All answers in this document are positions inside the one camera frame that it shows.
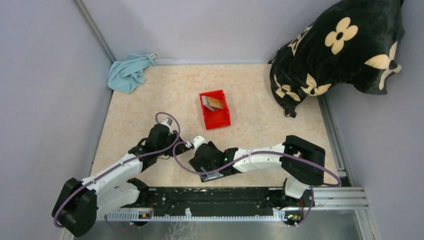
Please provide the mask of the black leather card holder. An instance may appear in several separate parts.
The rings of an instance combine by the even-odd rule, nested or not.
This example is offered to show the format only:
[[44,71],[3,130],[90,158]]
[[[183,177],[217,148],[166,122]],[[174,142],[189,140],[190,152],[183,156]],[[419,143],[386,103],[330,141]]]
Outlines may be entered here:
[[219,171],[215,171],[213,173],[200,175],[199,177],[200,177],[200,181],[202,183],[205,183],[205,182],[209,182],[209,181],[212,181],[212,180],[220,179],[220,178],[224,177],[224,175],[222,173],[220,173]]

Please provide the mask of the red plastic bin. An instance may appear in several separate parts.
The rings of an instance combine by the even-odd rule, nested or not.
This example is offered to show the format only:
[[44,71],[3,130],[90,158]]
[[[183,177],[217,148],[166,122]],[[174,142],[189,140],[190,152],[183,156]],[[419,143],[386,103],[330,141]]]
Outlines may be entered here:
[[199,100],[207,130],[231,125],[230,110],[222,89],[200,93]]

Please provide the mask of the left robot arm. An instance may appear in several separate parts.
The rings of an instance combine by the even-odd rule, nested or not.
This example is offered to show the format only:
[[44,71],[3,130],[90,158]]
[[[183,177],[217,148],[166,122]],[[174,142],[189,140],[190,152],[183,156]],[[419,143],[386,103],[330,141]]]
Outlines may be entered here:
[[176,157],[194,149],[192,142],[181,138],[178,129],[172,129],[171,122],[167,118],[156,123],[147,137],[104,170],[81,180],[74,177],[67,180],[51,213],[54,225],[81,237],[111,211],[131,204],[146,206],[150,193],[130,179],[161,156]]

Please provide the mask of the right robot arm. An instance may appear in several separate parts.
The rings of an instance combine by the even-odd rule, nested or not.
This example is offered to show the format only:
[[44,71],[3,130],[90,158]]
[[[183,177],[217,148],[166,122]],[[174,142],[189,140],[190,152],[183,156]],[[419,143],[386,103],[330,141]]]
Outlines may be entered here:
[[212,141],[195,140],[194,149],[194,157],[188,163],[200,173],[202,182],[254,170],[285,170],[289,177],[281,199],[287,206],[295,206],[310,187],[324,184],[326,151],[295,135],[286,136],[282,143],[256,149],[219,150]]

